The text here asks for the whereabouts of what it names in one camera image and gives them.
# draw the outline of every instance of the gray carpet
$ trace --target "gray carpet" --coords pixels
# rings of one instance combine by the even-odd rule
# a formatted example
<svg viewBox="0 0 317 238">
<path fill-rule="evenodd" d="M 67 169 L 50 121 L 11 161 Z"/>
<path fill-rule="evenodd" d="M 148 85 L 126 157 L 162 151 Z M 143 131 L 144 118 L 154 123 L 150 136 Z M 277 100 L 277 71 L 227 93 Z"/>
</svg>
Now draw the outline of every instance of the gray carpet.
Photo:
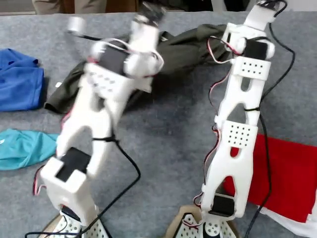
<svg viewBox="0 0 317 238">
<path fill-rule="evenodd" d="M 210 12 L 167 15 L 162 30 L 172 34 L 203 23 L 242 23 L 245 13 Z M 129 30 L 132 15 L 84 15 L 88 34 L 110 37 Z M 13 48 L 41 60 L 48 84 L 48 95 L 56 82 L 65 78 L 77 61 L 64 41 L 67 15 L 1 17 L 2 48 Z M 263 116 L 270 136 L 317 146 L 317 12 L 287 12 L 273 25 L 276 35 L 297 52 L 293 70 L 263 103 Z M 78 40 L 82 54 L 91 43 Z M 286 69 L 290 54 L 276 47 L 267 86 Z M 214 114 L 207 100 L 209 86 L 220 79 L 228 66 L 198 67 L 182 79 L 161 82 L 152 95 L 126 113 L 118 130 L 122 146 L 142 171 L 141 181 L 104 215 L 103 221 L 114 238 L 162 236 L 178 208 L 190 204 L 202 184 L 202 160 L 215 142 L 210 130 Z M 225 86 L 214 90 L 217 103 Z M 233 118 L 241 120 L 243 113 Z M 59 132 L 60 117 L 43 109 L 31 112 L 0 113 L 0 130 L 7 128 Z M 90 153 L 89 132 L 76 142 Z M 31 195 L 32 179 L 38 166 L 0 173 L 0 237 L 21 238 L 28 231 L 41 230 L 57 211 L 45 193 Z M 136 176 L 131 165 L 117 151 L 108 158 L 102 174 L 94 182 L 96 204 L 104 208 Z M 241 234 L 255 211 L 235 223 Z M 292 233 L 270 218 L 260 215 L 251 238 L 292 238 Z"/>
</svg>

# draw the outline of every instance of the fabric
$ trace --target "fabric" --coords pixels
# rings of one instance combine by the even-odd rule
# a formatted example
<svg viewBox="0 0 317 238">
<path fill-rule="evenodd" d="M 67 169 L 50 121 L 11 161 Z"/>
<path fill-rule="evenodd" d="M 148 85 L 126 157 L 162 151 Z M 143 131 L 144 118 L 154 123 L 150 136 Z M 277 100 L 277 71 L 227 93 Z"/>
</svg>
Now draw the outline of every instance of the fabric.
<svg viewBox="0 0 317 238">
<path fill-rule="evenodd" d="M 265 207 L 283 217 L 306 222 L 312 213 L 317 189 L 317 147 L 269 138 L 272 194 Z M 264 136 L 258 135 L 254 149 L 253 178 L 248 201 L 260 205 L 268 193 Z M 225 190 L 234 195 L 232 177 Z"/>
<path fill-rule="evenodd" d="M 36 58 L 12 49 L 0 51 L 0 112 L 40 105 L 44 70 Z"/>
<path fill-rule="evenodd" d="M 209 36 L 222 37 L 225 25 L 214 26 L 204 24 L 198 28 L 183 32 L 177 36 L 172 36 L 167 31 L 160 33 L 160 41 L 157 51 L 164 59 L 164 67 L 157 77 L 154 78 L 153 85 L 159 84 L 159 76 L 168 76 L 173 80 L 181 80 L 185 74 L 189 73 L 194 67 L 204 63 L 213 64 L 213 60 L 207 50 L 206 41 Z M 128 41 L 128 35 L 118 37 Z M 218 60 L 224 60 L 228 52 L 223 44 L 215 39 L 210 39 L 212 51 Z M 55 113 L 66 113 L 74 103 L 78 92 L 78 82 L 84 73 L 85 61 L 80 62 L 63 83 L 56 89 L 50 98 L 45 102 L 44 108 Z M 142 92 L 136 91 L 130 97 L 127 108 L 131 107 Z"/>
<path fill-rule="evenodd" d="M 0 132 L 0 170 L 16 170 L 46 160 L 55 153 L 57 137 L 30 130 Z"/>
<path fill-rule="evenodd" d="M 32 0 L 32 2 L 37 14 L 63 13 L 62 0 Z M 106 0 L 74 0 L 75 13 L 105 13 L 106 3 Z"/>
</svg>

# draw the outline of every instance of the white plastic bracket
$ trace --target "white plastic bracket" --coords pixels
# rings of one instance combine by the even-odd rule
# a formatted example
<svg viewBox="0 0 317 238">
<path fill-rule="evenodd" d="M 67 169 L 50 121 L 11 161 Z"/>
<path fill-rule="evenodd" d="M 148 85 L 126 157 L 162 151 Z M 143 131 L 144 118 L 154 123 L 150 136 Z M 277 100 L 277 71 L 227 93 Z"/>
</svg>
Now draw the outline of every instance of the white plastic bracket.
<svg viewBox="0 0 317 238">
<path fill-rule="evenodd" d="M 89 193 L 86 174 L 75 170 L 66 182 L 56 178 L 63 166 L 63 161 L 51 157 L 41 170 L 41 177 L 47 186 L 47 194 L 57 210 L 67 206 L 76 211 L 81 224 L 88 226 L 98 214 L 98 208 Z"/>
<path fill-rule="evenodd" d="M 236 190 L 234 216 L 243 216 L 252 180 L 257 132 L 256 126 L 225 121 L 221 142 L 207 173 L 206 185 L 202 186 L 202 210 L 209 211 L 212 208 L 217 188 L 226 177 L 232 176 Z M 230 155 L 232 147 L 239 148 L 235 157 Z"/>
<path fill-rule="evenodd" d="M 264 84 L 267 79 L 271 63 L 265 60 L 237 57 L 233 61 L 232 73 L 229 76 L 227 90 L 219 107 L 219 115 L 215 117 L 218 128 L 239 104 L 244 104 L 246 109 L 257 108 L 260 103 Z M 247 91 L 241 89 L 244 77 L 250 78 Z M 257 125 L 260 112 L 246 112 L 246 124 Z"/>
<path fill-rule="evenodd" d="M 84 71 L 95 93 L 104 99 L 127 101 L 134 89 L 134 79 L 114 73 L 95 63 L 87 63 Z"/>
</svg>

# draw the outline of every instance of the pants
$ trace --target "pants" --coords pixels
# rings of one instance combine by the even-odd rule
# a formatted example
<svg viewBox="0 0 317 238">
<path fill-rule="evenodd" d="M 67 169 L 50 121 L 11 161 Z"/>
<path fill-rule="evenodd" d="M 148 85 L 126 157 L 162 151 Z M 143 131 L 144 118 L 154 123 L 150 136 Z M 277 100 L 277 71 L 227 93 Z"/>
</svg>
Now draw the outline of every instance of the pants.
<svg viewBox="0 0 317 238">
<path fill-rule="evenodd" d="M 74 0 L 75 13 L 105 13 L 106 0 Z M 61 0 L 32 0 L 37 14 L 63 13 Z"/>
</svg>

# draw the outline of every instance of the red wire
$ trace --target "red wire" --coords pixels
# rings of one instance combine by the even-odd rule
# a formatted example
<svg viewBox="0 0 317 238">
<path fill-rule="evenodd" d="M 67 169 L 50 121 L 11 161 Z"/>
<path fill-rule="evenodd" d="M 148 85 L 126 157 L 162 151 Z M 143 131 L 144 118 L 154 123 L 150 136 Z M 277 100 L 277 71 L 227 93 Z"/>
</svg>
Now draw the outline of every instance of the red wire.
<svg viewBox="0 0 317 238">
<path fill-rule="evenodd" d="M 37 188 L 37 180 L 38 180 L 38 173 L 39 173 L 39 171 L 44 167 L 45 165 L 42 165 L 42 166 L 40 166 L 37 170 L 36 170 L 36 172 L 35 172 L 35 174 L 34 174 L 34 179 L 33 179 L 33 189 L 32 189 L 32 194 L 33 194 L 33 196 L 35 196 L 36 194 L 37 194 L 37 191 L 38 191 L 38 188 Z"/>
</svg>

